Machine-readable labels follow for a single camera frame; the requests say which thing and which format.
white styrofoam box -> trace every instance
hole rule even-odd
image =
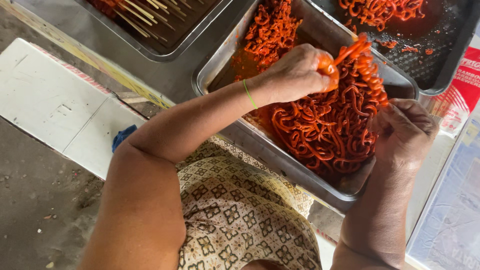
[[[0,115],[102,179],[118,131],[145,122],[110,90],[19,38],[0,54]]]

metal tray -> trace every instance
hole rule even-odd
[[[168,47],[163,51],[153,48],[143,37],[135,37],[131,35],[102,12],[98,11],[86,0],[75,1],[146,58],[156,62],[168,62],[179,57],[233,0],[218,0],[186,34],[184,34],[173,46]]]
[[[239,12],[239,15],[234,20],[234,24],[229,28],[232,30],[223,36],[216,48],[194,71],[192,85],[198,96],[207,94],[214,79],[216,77],[222,77],[228,72],[232,55],[241,47],[241,41],[261,1],[262,0],[248,0],[248,5]],[[343,25],[333,20],[330,15],[323,12],[322,9],[311,0],[294,0],[292,3],[292,15],[303,19],[299,31],[318,42],[323,48],[331,52],[333,56],[338,54],[341,46],[353,43],[350,32]],[[397,98],[418,98],[417,85],[409,76],[378,52],[373,51],[373,54],[375,56],[375,62],[379,64],[379,73],[385,80],[385,89],[389,96]],[[298,179],[291,179],[289,175],[296,175],[297,178],[300,177],[301,179],[312,179],[316,183],[316,186],[313,188],[316,194],[332,194],[342,201],[355,200],[359,196],[374,164],[374,160],[371,160],[370,163],[364,164],[358,173],[350,175],[347,179],[338,181],[337,186],[331,186],[320,176],[310,171],[286,151],[277,146],[267,134],[245,119],[238,119],[234,124],[249,133],[255,140],[276,155],[273,159],[275,164],[269,164],[282,168],[282,170],[285,171],[284,176],[286,176],[289,181],[293,183],[299,182]],[[244,148],[247,153],[253,151],[253,149],[249,151],[248,146],[239,147]],[[296,169],[295,172],[288,172],[288,167],[294,167]]]
[[[312,0],[341,23],[352,17],[338,5],[338,0]],[[443,93],[455,75],[460,61],[480,23],[478,0],[428,0],[424,1],[425,18],[406,22],[392,20],[386,29],[378,32],[375,27],[360,25],[353,18],[358,32],[367,32],[369,40],[396,40],[393,49],[374,42],[387,59],[408,73],[419,85],[422,94],[435,96]],[[404,45],[417,45],[419,52],[401,52]],[[434,49],[426,55],[426,49]]]

green rubber band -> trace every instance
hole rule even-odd
[[[255,102],[253,101],[252,97],[250,96],[250,93],[248,92],[247,84],[245,83],[245,79],[243,80],[243,86],[245,86],[245,91],[247,91],[247,95],[250,98],[250,101],[252,102],[253,106],[255,107],[255,109],[258,109],[257,105],[255,105]]]

concrete floor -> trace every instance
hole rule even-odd
[[[17,37],[41,46],[116,93],[130,91],[0,8],[0,52]],[[160,111],[150,102],[133,107],[149,117]],[[102,186],[80,165],[0,118],[0,269],[45,269],[51,262],[54,269],[75,269],[95,224]],[[339,215],[316,203],[309,219],[338,240]]]

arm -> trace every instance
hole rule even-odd
[[[373,128],[377,161],[365,194],[345,216],[333,270],[401,269],[405,261],[407,205],[438,125],[418,102],[392,99]]]
[[[294,48],[247,80],[257,106],[326,89],[316,72],[322,51]],[[151,119],[115,151],[100,212],[79,269],[176,269],[185,239],[175,163],[254,107],[243,82],[174,106]]]

